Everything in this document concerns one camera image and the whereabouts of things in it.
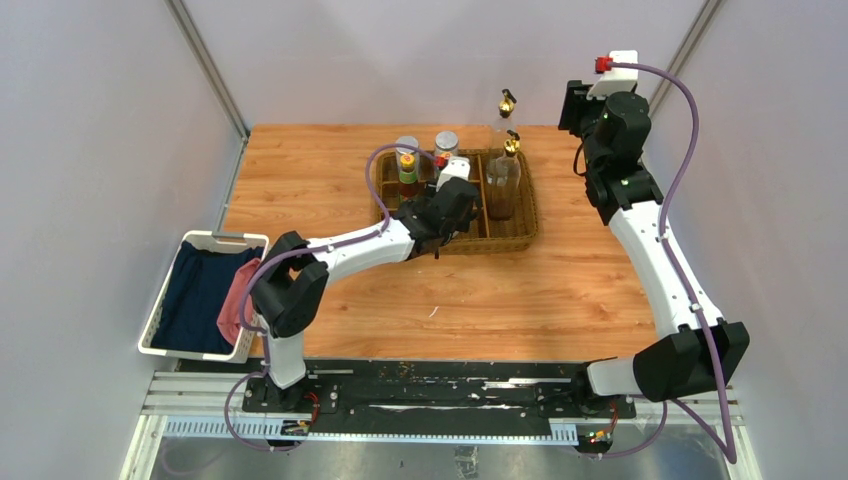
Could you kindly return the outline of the oil bottle with brown residue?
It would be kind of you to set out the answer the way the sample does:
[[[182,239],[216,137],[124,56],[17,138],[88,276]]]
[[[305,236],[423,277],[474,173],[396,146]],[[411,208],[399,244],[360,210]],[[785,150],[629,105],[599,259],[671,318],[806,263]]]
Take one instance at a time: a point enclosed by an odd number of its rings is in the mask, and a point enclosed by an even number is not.
[[[495,221],[512,217],[521,179],[520,135],[515,130],[509,134],[502,150],[490,150],[485,169],[488,217]]]

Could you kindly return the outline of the silver-lid shaker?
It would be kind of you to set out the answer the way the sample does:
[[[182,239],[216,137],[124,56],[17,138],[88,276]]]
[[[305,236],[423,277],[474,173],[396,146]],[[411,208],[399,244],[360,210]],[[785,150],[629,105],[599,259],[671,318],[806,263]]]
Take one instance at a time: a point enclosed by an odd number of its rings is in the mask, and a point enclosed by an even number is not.
[[[437,157],[454,156],[458,152],[459,137],[451,130],[440,131],[434,139],[434,155]]]
[[[395,158],[397,165],[401,166],[402,157],[404,155],[411,155],[414,158],[415,167],[418,168],[420,166],[420,145],[418,140],[414,136],[405,135],[398,137],[395,143]]]

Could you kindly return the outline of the clear oil bottle gold spout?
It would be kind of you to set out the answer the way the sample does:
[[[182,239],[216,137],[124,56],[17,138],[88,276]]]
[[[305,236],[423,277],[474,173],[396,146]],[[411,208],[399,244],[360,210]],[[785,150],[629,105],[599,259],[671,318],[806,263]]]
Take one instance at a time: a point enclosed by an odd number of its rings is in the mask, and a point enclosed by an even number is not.
[[[504,88],[501,93],[498,116],[489,129],[489,149],[495,151],[502,150],[504,142],[510,138],[509,132],[514,129],[512,114],[517,103],[515,96],[508,88]]]

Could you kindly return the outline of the sauce bottle yellow cap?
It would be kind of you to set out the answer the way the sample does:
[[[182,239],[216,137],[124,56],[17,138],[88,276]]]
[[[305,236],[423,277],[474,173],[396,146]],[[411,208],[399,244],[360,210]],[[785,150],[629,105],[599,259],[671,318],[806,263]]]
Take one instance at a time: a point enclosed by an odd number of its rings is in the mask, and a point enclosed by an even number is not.
[[[450,180],[451,174],[449,170],[451,154],[449,152],[444,152],[436,157],[435,165],[435,173],[436,173],[436,190],[440,190],[441,187]]]
[[[418,160],[411,153],[401,154],[398,171],[398,195],[400,201],[404,202],[414,199],[419,193]]]

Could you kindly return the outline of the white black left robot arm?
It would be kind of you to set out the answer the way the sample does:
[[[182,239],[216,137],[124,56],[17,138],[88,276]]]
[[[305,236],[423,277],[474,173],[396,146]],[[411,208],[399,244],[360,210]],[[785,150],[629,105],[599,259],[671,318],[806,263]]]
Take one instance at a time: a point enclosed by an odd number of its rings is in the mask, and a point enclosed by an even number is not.
[[[249,281],[247,297],[259,318],[271,404],[293,413],[305,403],[304,332],[328,287],[377,266],[437,256],[469,232],[481,207],[478,187],[452,178],[373,226],[310,240],[295,231],[282,235]]]

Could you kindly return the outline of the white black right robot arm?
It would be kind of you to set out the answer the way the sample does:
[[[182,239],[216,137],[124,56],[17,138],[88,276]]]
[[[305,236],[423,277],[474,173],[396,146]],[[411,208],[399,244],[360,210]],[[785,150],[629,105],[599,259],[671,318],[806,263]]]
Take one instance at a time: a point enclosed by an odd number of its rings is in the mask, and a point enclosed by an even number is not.
[[[571,80],[558,127],[581,141],[587,197],[628,254],[658,335],[633,356],[584,365],[570,392],[573,408],[592,418],[619,395],[659,402],[715,392],[726,399],[750,336],[708,298],[662,215],[663,193],[641,163],[651,130],[647,100],[632,86]]]

